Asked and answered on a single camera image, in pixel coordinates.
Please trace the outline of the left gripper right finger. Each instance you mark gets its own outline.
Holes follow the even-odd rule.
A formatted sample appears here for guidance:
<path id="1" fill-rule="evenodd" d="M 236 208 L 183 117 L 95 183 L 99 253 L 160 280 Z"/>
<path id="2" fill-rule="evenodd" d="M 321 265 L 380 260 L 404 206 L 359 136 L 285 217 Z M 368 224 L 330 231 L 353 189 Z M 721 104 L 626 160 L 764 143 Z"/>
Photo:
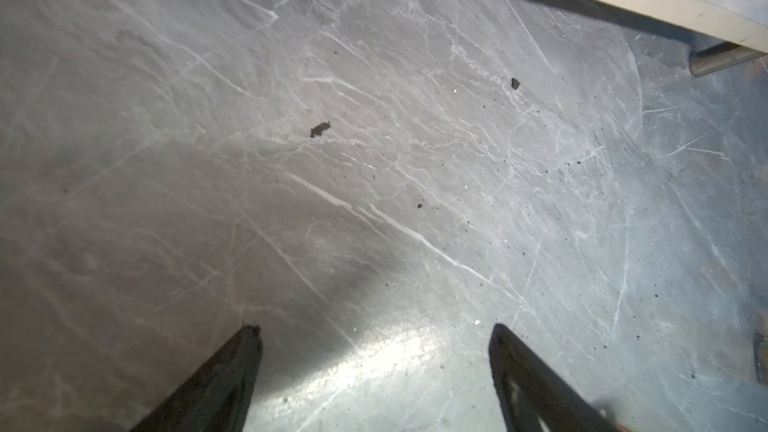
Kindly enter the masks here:
<path id="1" fill-rule="evenodd" d="M 507 326 L 488 346 L 494 388 L 508 431 L 615 431 Z"/>

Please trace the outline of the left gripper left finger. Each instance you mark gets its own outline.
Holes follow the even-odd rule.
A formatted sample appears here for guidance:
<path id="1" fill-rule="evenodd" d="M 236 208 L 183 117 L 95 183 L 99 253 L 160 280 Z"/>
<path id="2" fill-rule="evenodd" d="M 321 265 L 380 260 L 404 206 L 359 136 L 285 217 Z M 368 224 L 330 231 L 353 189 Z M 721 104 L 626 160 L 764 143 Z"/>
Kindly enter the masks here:
<path id="1" fill-rule="evenodd" d="M 262 356 L 260 328 L 242 326 L 132 430 L 241 432 Z"/>

